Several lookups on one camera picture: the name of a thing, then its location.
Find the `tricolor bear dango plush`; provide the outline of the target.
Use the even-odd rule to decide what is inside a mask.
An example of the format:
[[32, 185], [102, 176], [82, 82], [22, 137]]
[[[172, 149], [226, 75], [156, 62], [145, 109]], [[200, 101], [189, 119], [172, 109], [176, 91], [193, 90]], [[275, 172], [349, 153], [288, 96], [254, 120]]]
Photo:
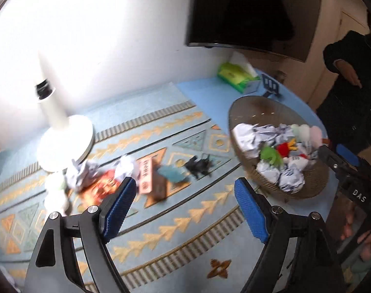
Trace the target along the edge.
[[291, 129], [297, 142], [309, 144], [315, 149], [323, 145], [323, 133], [319, 127], [292, 124]]

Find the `white chicken plush red comb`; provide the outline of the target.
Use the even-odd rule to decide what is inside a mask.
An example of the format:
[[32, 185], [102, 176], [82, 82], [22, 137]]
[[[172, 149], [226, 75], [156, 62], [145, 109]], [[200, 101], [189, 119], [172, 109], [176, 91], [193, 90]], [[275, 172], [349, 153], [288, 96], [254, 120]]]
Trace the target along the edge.
[[274, 148], [282, 158], [299, 156], [305, 159], [309, 159], [306, 148], [302, 145], [301, 142], [297, 142], [295, 138], [292, 138], [290, 141], [277, 144]]

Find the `green jelly toy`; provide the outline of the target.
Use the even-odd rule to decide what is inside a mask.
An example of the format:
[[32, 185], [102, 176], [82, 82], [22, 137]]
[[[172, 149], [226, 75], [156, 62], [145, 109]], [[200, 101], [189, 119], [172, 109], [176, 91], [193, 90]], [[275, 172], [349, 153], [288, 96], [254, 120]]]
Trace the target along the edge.
[[260, 159], [274, 167], [280, 167], [284, 164], [282, 156], [279, 152], [270, 146], [264, 146], [260, 150]]

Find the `orange snack bag plush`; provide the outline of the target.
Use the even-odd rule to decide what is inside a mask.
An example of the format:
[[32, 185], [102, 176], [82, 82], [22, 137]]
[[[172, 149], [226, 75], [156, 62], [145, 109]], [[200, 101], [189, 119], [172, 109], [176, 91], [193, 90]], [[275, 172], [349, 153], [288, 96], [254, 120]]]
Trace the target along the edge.
[[100, 205], [110, 194], [116, 192], [120, 182], [115, 179], [115, 170], [104, 172], [93, 184], [84, 188], [79, 194], [86, 206]]

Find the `pink rectangular box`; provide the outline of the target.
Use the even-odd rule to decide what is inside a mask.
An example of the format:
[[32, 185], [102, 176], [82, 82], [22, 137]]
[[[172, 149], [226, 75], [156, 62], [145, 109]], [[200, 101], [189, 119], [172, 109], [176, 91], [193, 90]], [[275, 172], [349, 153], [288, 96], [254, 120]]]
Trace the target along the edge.
[[161, 201], [167, 197], [167, 180], [159, 174], [160, 166], [153, 157], [144, 157], [139, 160], [139, 193], [153, 201]]

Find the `black spider toy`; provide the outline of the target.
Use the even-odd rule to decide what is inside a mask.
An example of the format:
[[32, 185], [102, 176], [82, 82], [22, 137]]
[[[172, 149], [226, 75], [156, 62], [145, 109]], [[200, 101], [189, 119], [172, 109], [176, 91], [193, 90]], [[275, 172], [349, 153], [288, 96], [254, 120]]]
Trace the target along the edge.
[[199, 179], [199, 176], [204, 177], [210, 175], [210, 155], [200, 159], [198, 159], [197, 156], [193, 156], [184, 164], [184, 167], [195, 177], [195, 179]]

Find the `translucent blue jelly toy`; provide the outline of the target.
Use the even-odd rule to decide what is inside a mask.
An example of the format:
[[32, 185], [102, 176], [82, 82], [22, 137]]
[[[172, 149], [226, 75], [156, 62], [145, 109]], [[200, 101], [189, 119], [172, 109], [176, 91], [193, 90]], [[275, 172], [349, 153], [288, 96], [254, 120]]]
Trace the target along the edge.
[[157, 173], [173, 184], [182, 183], [188, 180], [188, 173], [182, 167], [173, 165], [161, 165], [157, 169]]

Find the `large paper pile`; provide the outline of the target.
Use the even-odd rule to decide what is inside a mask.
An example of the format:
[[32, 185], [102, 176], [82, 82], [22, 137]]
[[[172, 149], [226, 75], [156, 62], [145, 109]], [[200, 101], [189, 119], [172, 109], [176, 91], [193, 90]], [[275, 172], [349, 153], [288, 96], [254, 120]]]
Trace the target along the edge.
[[281, 191], [294, 194], [299, 192], [304, 184], [303, 173], [296, 167], [288, 167], [286, 164], [278, 167], [270, 165], [267, 161], [259, 161], [256, 170], [269, 183], [276, 185]]

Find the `person in black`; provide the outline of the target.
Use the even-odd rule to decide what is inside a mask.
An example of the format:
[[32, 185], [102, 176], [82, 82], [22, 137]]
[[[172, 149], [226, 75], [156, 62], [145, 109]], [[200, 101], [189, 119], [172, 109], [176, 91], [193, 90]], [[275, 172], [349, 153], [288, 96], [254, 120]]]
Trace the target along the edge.
[[359, 154], [371, 147], [371, 12], [368, 34], [348, 31], [325, 47], [325, 67], [337, 78], [316, 112], [332, 148], [342, 144]]

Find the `tricolor dango plush left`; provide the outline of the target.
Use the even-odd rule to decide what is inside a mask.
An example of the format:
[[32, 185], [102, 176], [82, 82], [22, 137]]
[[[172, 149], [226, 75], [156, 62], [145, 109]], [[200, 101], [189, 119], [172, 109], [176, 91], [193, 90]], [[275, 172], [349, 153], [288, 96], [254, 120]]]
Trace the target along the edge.
[[69, 208], [69, 198], [66, 194], [67, 183], [63, 172], [49, 174], [45, 178], [44, 187], [47, 192], [44, 198], [46, 217], [48, 218], [53, 212], [65, 216]]

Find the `brown ribbed glass bowl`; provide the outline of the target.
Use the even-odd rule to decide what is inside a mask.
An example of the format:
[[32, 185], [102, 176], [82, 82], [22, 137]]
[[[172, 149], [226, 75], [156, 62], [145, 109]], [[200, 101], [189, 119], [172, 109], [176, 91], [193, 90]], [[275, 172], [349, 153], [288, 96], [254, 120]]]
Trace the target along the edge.
[[229, 109], [229, 129], [237, 157], [260, 188], [282, 199], [310, 199], [327, 185], [318, 150], [329, 140], [284, 104], [242, 97]]

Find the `black phone stand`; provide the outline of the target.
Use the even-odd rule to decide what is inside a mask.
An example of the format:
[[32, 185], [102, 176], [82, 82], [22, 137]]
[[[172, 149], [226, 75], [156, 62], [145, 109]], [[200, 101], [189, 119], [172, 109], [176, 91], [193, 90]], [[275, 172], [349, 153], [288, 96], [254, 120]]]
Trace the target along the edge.
[[275, 96], [275, 97], [281, 97], [280, 93], [280, 83], [277, 82], [275, 79], [269, 77], [266, 74], [262, 74], [262, 84], [264, 87], [264, 94], [263, 97], [270, 97], [270, 96]]

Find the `white desk lamp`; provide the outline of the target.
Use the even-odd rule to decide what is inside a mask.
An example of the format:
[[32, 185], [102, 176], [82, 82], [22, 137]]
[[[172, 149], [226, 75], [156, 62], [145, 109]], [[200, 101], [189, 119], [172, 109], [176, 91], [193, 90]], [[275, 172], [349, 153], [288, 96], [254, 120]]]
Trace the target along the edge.
[[68, 115], [38, 56], [33, 57], [33, 66], [36, 96], [49, 124], [36, 149], [38, 164], [49, 173], [63, 171], [87, 157], [95, 136], [93, 123], [84, 115]]

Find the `patterned blue table mat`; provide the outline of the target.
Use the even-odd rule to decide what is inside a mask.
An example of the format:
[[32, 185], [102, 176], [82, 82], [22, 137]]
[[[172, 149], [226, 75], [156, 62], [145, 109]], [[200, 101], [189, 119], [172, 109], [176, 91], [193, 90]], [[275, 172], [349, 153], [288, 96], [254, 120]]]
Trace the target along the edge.
[[53, 211], [95, 210], [135, 180], [119, 235], [107, 244], [131, 292], [240, 292], [262, 250], [235, 199], [247, 173], [230, 138], [174, 86], [100, 108], [83, 162], [59, 163], [39, 141], [0, 152], [0, 269], [24, 290]]

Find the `black wall monitor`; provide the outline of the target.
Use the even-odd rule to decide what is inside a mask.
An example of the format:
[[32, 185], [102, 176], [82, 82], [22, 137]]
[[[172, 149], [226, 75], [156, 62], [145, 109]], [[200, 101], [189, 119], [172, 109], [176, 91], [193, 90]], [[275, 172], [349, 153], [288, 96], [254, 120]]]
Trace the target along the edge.
[[321, 0], [191, 0], [185, 43], [305, 62], [320, 9]]

